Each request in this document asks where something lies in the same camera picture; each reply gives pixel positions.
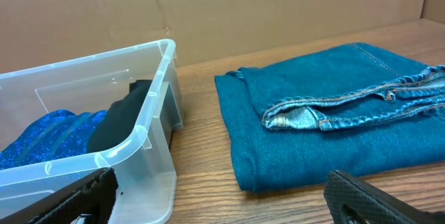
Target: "jeans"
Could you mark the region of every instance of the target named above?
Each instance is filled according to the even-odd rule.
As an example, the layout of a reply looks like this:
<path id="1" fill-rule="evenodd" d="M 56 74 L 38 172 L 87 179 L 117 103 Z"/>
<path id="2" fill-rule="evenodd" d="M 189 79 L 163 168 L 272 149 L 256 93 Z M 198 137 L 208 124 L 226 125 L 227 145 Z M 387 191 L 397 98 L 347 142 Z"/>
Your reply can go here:
<path id="1" fill-rule="evenodd" d="M 242 190 L 445 159 L 445 66 L 355 43 L 215 80 Z"/>

